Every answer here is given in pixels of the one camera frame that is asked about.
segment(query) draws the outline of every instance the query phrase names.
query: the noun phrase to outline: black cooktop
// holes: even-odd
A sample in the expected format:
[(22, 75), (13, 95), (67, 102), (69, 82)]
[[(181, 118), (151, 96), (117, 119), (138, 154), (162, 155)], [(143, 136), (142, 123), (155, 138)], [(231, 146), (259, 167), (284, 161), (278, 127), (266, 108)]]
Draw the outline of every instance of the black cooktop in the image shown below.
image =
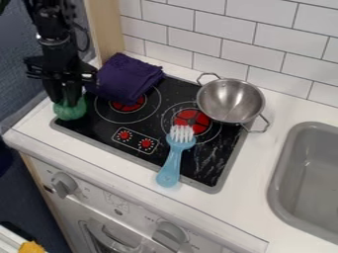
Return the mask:
[(87, 93), (84, 118), (55, 123), (158, 166), (169, 153), (165, 136), (170, 126), (193, 126), (197, 145), (183, 152), (181, 175), (214, 187), (223, 173), (227, 175), (224, 168), (230, 169), (226, 165), (242, 127), (216, 123), (199, 111), (195, 101), (198, 91), (197, 85), (166, 77), (133, 106)]

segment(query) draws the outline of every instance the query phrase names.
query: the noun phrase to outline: scrub brush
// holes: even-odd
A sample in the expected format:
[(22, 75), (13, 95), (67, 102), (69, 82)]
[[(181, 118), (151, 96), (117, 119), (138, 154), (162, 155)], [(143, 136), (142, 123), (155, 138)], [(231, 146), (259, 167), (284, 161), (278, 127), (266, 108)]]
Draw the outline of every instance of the scrub brush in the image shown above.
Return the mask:
[(170, 145), (170, 153), (156, 177), (156, 182), (169, 188), (175, 186), (180, 179), (182, 152), (192, 148), (196, 144), (196, 138), (190, 126), (171, 126), (166, 140)]

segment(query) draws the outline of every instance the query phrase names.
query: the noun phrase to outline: subway tile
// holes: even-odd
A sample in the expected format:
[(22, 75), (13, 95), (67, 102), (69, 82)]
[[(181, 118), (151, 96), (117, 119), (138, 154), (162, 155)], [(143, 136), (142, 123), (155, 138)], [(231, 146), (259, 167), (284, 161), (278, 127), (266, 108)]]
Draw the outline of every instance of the subway tile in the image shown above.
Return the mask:
[(204, 72), (214, 72), (227, 78), (244, 80), (248, 66), (195, 53), (194, 68)]
[(285, 74), (250, 67), (248, 82), (262, 88), (306, 98), (312, 82)]
[(144, 55), (144, 40), (124, 36), (126, 51)]
[(300, 4), (295, 28), (328, 36), (338, 36), (338, 10)]
[(210, 13), (196, 13), (196, 32), (240, 42), (252, 42), (256, 24)]
[(296, 0), (296, 1), (300, 3), (305, 3), (305, 4), (320, 5), (323, 7), (330, 7), (330, 8), (338, 9), (337, 0)]
[(155, 42), (145, 42), (145, 49), (148, 57), (184, 67), (192, 67), (193, 54), (190, 51)]
[(120, 0), (119, 6), (121, 15), (141, 19), (140, 0)]
[(148, 1), (142, 2), (143, 19), (171, 27), (192, 30), (194, 11)]
[(326, 36), (259, 24), (255, 44), (320, 58), (327, 43)]
[(330, 38), (324, 54), (324, 59), (338, 62), (338, 39)]
[(283, 73), (338, 86), (338, 64), (287, 54)]
[(168, 4), (218, 14), (224, 14), (225, 9), (225, 0), (168, 0)]
[(219, 56), (221, 39), (169, 28), (169, 44), (212, 56)]
[(223, 40), (222, 58), (279, 71), (284, 53), (256, 45)]
[(231, 17), (291, 27), (296, 5), (297, 3), (272, 0), (227, 0), (226, 14)]
[(338, 98), (338, 87), (322, 83), (314, 83), (311, 93), (308, 97), (309, 100), (334, 107), (338, 107), (337, 98)]
[(165, 26), (127, 17), (121, 17), (121, 24), (125, 35), (154, 42), (166, 43), (167, 41), (167, 28)]

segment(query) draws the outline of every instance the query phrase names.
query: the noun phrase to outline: toy stove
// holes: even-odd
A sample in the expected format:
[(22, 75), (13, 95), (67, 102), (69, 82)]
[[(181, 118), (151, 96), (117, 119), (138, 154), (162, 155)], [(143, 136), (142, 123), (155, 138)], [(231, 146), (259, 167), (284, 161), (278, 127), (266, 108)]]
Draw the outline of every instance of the toy stove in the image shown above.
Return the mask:
[(171, 125), (190, 125), (197, 144), (183, 152), (181, 181), (214, 193), (225, 181), (246, 134), (241, 126), (220, 124), (203, 114), (195, 101), (198, 91), (197, 85), (166, 77), (133, 106), (87, 93), (84, 118), (56, 120), (53, 125), (155, 171), (169, 153), (165, 136)]

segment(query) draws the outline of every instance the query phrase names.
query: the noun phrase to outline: sink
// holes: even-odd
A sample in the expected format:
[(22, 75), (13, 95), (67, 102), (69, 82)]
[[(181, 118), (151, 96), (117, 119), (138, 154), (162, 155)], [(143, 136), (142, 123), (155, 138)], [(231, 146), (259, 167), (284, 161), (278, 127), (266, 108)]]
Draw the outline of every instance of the sink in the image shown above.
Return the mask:
[(268, 189), (283, 222), (338, 244), (338, 127), (294, 126)]

